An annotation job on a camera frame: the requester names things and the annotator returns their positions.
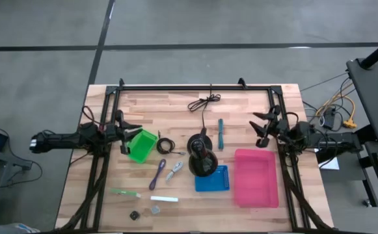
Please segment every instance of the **green container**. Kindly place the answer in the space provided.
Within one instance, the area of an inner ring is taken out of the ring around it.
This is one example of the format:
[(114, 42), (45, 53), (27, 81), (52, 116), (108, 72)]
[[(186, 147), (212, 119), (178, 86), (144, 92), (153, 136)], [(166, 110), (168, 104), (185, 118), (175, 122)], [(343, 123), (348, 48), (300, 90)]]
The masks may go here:
[(137, 163), (144, 163), (156, 142), (157, 136), (143, 129), (129, 143), (128, 156)]

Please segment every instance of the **small gray object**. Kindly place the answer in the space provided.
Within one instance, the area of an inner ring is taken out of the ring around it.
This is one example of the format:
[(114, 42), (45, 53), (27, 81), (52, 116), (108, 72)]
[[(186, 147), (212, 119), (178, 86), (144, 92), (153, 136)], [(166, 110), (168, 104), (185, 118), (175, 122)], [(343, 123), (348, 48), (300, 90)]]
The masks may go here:
[(160, 213), (160, 207), (158, 207), (158, 205), (153, 206), (153, 207), (151, 208), (151, 213), (152, 213), (153, 215), (156, 215), (156, 214)]

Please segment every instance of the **white eraser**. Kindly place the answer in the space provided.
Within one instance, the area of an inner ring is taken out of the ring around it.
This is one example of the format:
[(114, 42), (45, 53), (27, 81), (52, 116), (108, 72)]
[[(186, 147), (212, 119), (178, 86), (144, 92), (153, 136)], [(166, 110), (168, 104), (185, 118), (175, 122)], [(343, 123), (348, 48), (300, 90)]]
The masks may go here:
[(151, 200), (163, 201), (163, 202), (178, 202), (178, 198), (161, 197), (161, 196), (151, 196)]

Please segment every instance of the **white paper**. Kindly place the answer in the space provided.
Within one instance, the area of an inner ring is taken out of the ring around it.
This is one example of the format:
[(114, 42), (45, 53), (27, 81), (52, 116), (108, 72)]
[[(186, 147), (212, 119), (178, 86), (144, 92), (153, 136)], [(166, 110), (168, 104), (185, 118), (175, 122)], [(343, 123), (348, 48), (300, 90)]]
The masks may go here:
[(338, 158), (335, 157), (334, 159), (332, 159), (332, 161), (330, 161), (328, 164), (326, 164), (325, 166), (321, 167), (320, 169), (339, 170)]

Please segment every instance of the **black floor stripe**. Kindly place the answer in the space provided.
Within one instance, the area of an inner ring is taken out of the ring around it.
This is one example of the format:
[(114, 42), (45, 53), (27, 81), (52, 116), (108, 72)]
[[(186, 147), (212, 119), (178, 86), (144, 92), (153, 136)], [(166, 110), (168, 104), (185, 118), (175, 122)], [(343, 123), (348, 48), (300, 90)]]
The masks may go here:
[(100, 37), (99, 37), (98, 48), (96, 49), (95, 58), (93, 60), (92, 69), (90, 71), (87, 85), (93, 85), (95, 83), (114, 5), (115, 5), (115, 0), (109, 0), (108, 7), (106, 9), (105, 19), (103, 21), (103, 27), (102, 27)]
[(276, 43), (276, 44), (159, 44), (159, 45), (105, 45), (106, 51), (150, 51), (184, 49), (280, 49), (280, 48), (344, 48), (378, 47), (378, 42), (349, 43)]
[(0, 51), (93, 51), (95, 45), (0, 46)]

